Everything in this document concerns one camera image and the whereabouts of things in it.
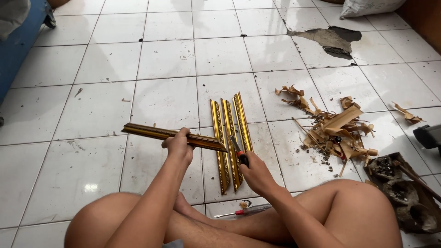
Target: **hand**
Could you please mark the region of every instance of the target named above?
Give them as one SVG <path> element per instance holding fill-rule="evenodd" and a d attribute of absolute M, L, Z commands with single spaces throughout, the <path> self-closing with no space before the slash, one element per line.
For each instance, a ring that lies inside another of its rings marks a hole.
<path fill-rule="evenodd" d="M 174 137 L 168 137 L 162 142 L 162 148 L 168 149 L 167 158 L 173 158 L 179 162 L 183 162 L 188 167 L 193 160 L 194 147 L 187 144 L 187 134 L 190 133 L 188 128 L 181 128 Z"/>
<path fill-rule="evenodd" d="M 241 164 L 239 170 L 250 188 L 263 197 L 277 190 L 280 186 L 274 180 L 265 162 L 252 151 L 247 151 L 245 155 L 248 158 L 249 167 Z"/>

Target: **person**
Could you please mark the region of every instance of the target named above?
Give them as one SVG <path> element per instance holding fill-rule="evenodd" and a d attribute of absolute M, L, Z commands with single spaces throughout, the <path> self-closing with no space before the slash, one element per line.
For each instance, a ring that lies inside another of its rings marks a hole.
<path fill-rule="evenodd" d="M 402 247 L 394 210 L 375 187 L 338 179 L 292 197 L 250 151 L 249 167 L 239 169 L 273 207 L 233 221 L 204 216 L 179 192 L 193 159 L 189 133 L 182 128 L 162 143 L 167 159 L 143 195 L 113 193 L 83 207 L 65 248 Z"/>

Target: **bare leg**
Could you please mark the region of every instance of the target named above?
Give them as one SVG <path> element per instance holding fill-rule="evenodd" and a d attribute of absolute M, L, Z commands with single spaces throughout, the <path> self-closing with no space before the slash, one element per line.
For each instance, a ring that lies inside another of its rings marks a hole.
<path fill-rule="evenodd" d="M 333 180 L 296 197 L 298 202 L 347 247 L 402 247 L 395 213 L 375 187 L 353 180 Z M 178 197 L 175 210 L 228 232 L 273 244 L 294 241 L 274 209 L 234 221 L 213 220 Z"/>
<path fill-rule="evenodd" d="M 139 198 L 140 196 L 135 194 L 115 193 L 85 206 L 70 223 L 64 239 L 64 247 L 104 247 Z M 277 247 L 263 241 L 208 226 L 173 211 L 164 243 L 177 239 L 184 241 L 184 247 L 192 248 Z"/>

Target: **caster wheel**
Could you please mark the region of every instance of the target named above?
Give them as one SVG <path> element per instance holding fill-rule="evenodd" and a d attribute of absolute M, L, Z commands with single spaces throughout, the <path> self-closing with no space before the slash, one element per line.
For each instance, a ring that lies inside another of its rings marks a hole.
<path fill-rule="evenodd" d="M 54 29 L 56 27 L 56 20 L 54 15 L 50 12 L 43 22 L 47 27 Z"/>

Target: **frame molding piece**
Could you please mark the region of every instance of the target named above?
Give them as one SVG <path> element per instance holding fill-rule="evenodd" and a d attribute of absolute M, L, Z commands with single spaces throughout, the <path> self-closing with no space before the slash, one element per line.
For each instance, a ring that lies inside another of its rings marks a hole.
<path fill-rule="evenodd" d="M 221 110 L 219 103 L 210 99 L 211 117 L 213 120 L 214 137 L 225 146 L 224 132 L 222 130 Z M 228 159 L 225 152 L 217 151 L 217 166 L 219 168 L 220 192 L 225 194 L 228 185 L 230 185 L 230 173 L 228 168 Z"/>
<path fill-rule="evenodd" d="M 237 124 L 239 125 L 240 139 L 244 152 L 253 151 L 253 144 L 251 143 L 250 131 L 248 131 L 248 123 L 243 110 L 242 98 L 240 92 L 233 97 L 234 110 L 236 112 Z"/>
<path fill-rule="evenodd" d="M 237 140 L 236 131 L 234 129 L 234 121 L 231 112 L 230 102 L 222 98 L 220 99 L 220 101 L 222 102 L 222 111 L 224 112 L 225 131 L 226 131 L 226 136 L 227 136 L 226 139 L 228 144 L 228 157 L 230 159 L 230 164 L 231 164 L 234 192 L 236 192 L 239 186 L 243 182 L 243 174 L 240 173 L 239 171 L 240 162 L 236 156 L 236 152 L 234 151 L 233 144 L 231 143 L 230 140 L 231 135 L 233 135 L 234 138 Z"/>
<path fill-rule="evenodd" d="M 166 140 L 168 137 L 174 137 L 178 131 L 167 130 L 162 128 L 148 127 L 133 123 L 127 123 L 121 132 L 136 134 L 154 139 Z M 217 138 L 202 136 L 198 134 L 188 134 L 187 143 L 194 147 L 200 147 L 220 152 L 227 152 L 225 144 L 219 142 Z"/>

